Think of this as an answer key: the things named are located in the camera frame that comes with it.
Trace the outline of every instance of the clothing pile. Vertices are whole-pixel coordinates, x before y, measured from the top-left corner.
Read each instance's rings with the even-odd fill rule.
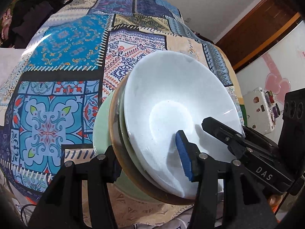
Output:
[[[3,17],[3,20],[11,21],[1,47],[25,48],[42,24],[70,2],[72,0],[18,0],[13,11],[7,11]]]

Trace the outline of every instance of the table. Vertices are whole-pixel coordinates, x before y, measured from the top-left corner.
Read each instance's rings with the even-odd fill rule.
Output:
[[[187,54],[209,68],[244,123],[230,62],[184,24],[176,7],[165,0],[73,0],[37,31],[0,88],[0,168],[14,207],[36,204],[65,161],[92,159],[99,107],[138,60],[157,50]],[[120,227],[158,225],[190,207],[163,204],[156,213],[112,187],[109,193]],[[83,206],[86,212],[86,199]],[[28,220],[34,208],[22,216]]]

